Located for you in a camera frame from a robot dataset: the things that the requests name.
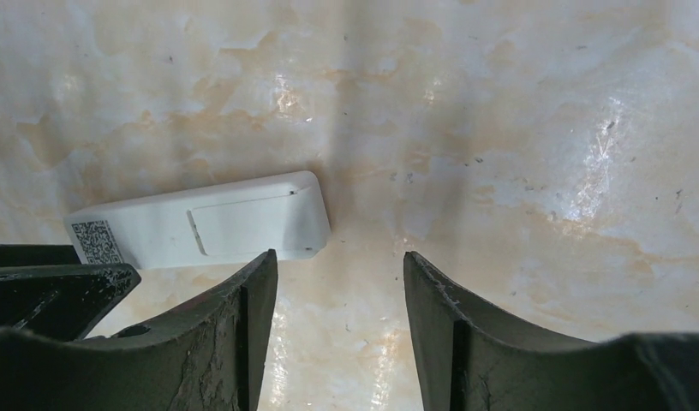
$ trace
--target beige marble pattern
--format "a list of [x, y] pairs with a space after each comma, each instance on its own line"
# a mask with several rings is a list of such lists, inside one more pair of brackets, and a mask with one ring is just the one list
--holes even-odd
[[280, 265], [262, 410], [421, 409], [411, 249], [578, 337], [699, 331], [699, 0], [0, 0], [0, 242], [293, 170], [333, 235]]

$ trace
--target marble surface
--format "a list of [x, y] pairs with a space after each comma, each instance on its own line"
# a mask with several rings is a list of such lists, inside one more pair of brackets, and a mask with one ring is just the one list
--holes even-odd
[[0, 242], [294, 170], [333, 234], [280, 265], [262, 410], [421, 409], [407, 250], [577, 337], [699, 331], [699, 0], [0, 0]]

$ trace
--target black and white printed label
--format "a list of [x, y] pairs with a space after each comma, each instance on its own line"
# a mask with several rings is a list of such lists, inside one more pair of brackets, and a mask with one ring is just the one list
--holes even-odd
[[107, 220], [73, 223], [77, 241], [88, 264], [122, 263], [122, 255]]

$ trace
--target white rectangular device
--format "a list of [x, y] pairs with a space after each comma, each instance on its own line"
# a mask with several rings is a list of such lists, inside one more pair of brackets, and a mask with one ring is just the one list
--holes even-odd
[[310, 171], [96, 205], [64, 218], [83, 264], [138, 269], [309, 259], [330, 234]]

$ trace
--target white plastic box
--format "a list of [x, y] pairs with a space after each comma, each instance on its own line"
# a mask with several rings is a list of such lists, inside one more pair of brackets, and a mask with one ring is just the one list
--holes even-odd
[[96, 205], [64, 218], [83, 264], [163, 268], [309, 259], [330, 234], [309, 171]]

